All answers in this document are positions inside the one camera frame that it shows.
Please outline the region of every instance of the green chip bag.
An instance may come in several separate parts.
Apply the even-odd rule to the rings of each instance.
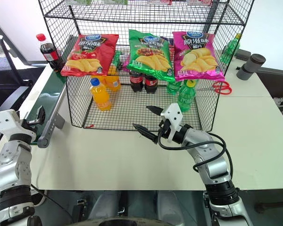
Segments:
[[[166,40],[150,33],[129,30],[129,43],[128,69],[154,76],[159,80],[175,81],[169,43]]]

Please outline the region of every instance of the red scissor handle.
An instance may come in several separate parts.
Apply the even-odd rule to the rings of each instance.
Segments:
[[[232,93],[232,88],[230,84],[226,81],[217,81],[213,84],[214,91],[223,95],[229,95]]]

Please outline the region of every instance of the wire mesh basket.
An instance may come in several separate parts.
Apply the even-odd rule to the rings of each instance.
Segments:
[[[147,0],[128,0],[128,5],[107,5],[92,0],[88,6],[69,6],[63,0],[39,0],[52,42],[66,60],[79,34],[119,34],[117,50],[128,55],[129,29],[172,38],[174,31],[196,31],[215,35],[216,59],[224,73],[228,65],[220,61],[222,51],[237,33],[243,33],[254,0],[214,0],[211,6],[190,6],[185,0],[172,5],[148,4]],[[177,101],[166,92],[166,82],[159,81],[155,94],[145,90],[134,93],[129,73],[120,70],[121,90],[111,92],[113,107],[101,112],[89,92],[90,77],[68,77],[67,97],[71,123],[86,129],[134,130],[132,123],[151,131],[158,130],[160,117],[146,109],[147,105],[164,108]],[[196,97],[183,123],[196,129],[211,131],[219,94],[213,81],[199,80]]]

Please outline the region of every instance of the red bottle cap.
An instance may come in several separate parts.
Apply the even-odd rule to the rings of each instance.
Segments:
[[[44,34],[37,34],[36,37],[39,41],[45,41],[46,40],[46,37],[45,37]]]

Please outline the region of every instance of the table surface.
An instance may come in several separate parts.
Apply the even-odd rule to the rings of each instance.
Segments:
[[[233,88],[220,96],[213,132],[227,143],[240,189],[283,188],[283,116],[253,74],[239,80],[234,59],[226,80]],[[21,107],[29,112],[51,73],[47,66]],[[203,190],[186,151],[167,151],[135,131],[81,129],[71,126],[67,97],[46,149],[32,146],[32,183],[40,189],[63,190]],[[6,142],[0,142],[0,150]]]

